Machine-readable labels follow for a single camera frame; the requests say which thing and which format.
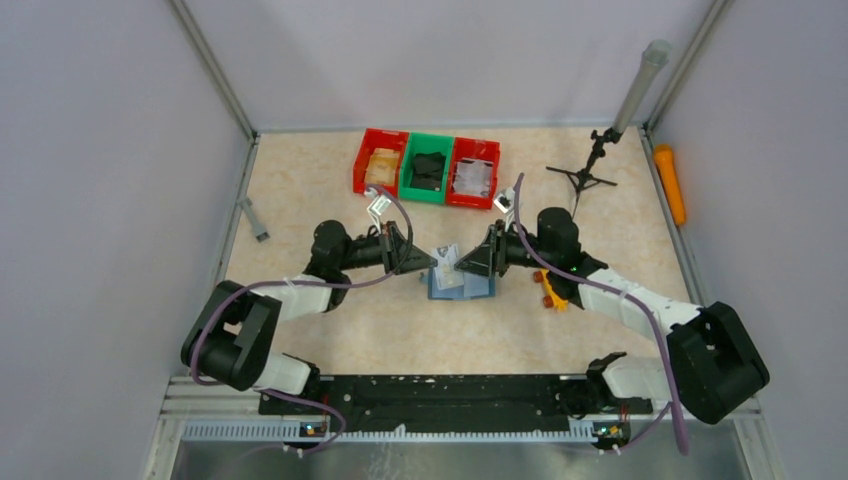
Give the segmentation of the teal card holder wallet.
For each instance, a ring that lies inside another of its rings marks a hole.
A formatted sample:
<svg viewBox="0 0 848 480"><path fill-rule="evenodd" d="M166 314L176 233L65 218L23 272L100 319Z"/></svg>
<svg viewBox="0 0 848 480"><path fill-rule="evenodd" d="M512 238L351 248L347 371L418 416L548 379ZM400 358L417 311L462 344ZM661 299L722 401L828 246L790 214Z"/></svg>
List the teal card holder wallet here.
<svg viewBox="0 0 848 480"><path fill-rule="evenodd" d="M419 281L426 286L429 300L477 300L496 295L493 277L459 272L448 264L438 264L421 273Z"/></svg>

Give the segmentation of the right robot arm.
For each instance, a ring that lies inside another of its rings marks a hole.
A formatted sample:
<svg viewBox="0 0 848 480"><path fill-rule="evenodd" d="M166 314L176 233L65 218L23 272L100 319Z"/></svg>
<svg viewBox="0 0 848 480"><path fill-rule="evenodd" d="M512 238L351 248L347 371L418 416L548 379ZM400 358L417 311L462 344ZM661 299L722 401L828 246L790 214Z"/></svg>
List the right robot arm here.
<svg viewBox="0 0 848 480"><path fill-rule="evenodd" d="M563 208L542 210L535 233L496 221L455 264L486 277L502 276L512 266L545 270L559 298L656 341L659 357L615 354L588 382L587 400L600 412L612 412L629 398L651 399L716 424L771 381L734 308L673 300L625 279L583 249L579 228Z"/></svg>

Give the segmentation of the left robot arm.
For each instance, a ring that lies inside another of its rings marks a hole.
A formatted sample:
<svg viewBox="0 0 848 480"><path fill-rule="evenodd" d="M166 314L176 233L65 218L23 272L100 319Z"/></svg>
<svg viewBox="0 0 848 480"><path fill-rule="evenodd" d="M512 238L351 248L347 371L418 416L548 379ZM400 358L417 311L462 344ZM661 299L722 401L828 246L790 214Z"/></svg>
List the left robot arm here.
<svg viewBox="0 0 848 480"><path fill-rule="evenodd" d="M305 360L272 353L278 325L338 308L355 287L346 274L349 270L380 265L391 277L436 263L393 221L357 238L342 223L324 221L314 230L311 258L302 274L251 286L231 280L218 283L184 340L180 359L201 384L277 390L292 410L308 413L321 397L320 386L310 379L318 369Z"/></svg>

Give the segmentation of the white VIP card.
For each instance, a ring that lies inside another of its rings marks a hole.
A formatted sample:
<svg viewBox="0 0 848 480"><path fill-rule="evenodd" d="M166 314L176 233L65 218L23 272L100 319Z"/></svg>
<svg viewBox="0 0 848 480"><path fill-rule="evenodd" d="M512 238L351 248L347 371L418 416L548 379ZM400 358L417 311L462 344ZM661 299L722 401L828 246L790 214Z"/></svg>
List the white VIP card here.
<svg viewBox="0 0 848 480"><path fill-rule="evenodd" d="M432 255L438 261L434 267L433 278L439 290L464 285L463 273L455 269L455 263L460 258L459 246L456 243L435 247Z"/></svg>

